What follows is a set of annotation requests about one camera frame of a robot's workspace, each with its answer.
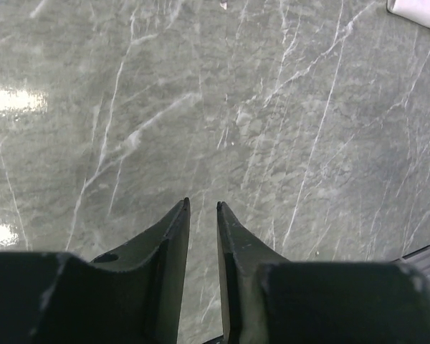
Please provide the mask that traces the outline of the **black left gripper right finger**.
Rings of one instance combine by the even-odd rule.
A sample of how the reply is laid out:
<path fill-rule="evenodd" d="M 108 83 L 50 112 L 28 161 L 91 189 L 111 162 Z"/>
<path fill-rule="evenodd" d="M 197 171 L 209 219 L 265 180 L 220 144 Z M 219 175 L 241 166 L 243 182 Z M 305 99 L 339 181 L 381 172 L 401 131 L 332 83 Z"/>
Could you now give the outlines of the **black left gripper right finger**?
<path fill-rule="evenodd" d="M 403 262 L 291 262 L 216 207 L 225 343 L 430 343 L 430 282 Z"/>

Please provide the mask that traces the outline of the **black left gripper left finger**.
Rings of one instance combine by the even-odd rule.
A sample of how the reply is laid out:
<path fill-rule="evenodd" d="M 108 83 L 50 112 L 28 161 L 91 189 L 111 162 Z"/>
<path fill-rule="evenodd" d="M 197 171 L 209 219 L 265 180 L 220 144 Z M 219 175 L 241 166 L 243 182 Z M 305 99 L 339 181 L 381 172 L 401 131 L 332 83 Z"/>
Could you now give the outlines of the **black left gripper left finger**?
<path fill-rule="evenodd" d="M 90 262 L 0 252 L 0 343 L 175 343 L 190 216 L 181 200 Z"/>

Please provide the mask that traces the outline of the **white t-shirt red print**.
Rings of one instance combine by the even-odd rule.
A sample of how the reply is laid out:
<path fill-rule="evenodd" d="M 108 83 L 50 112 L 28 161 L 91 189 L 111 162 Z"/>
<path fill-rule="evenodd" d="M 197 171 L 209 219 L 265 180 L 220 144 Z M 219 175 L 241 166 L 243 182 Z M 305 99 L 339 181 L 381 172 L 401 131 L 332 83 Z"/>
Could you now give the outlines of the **white t-shirt red print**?
<path fill-rule="evenodd" d="M 387 10 L 430 29 L 430 0 L 387 0 Z"/>

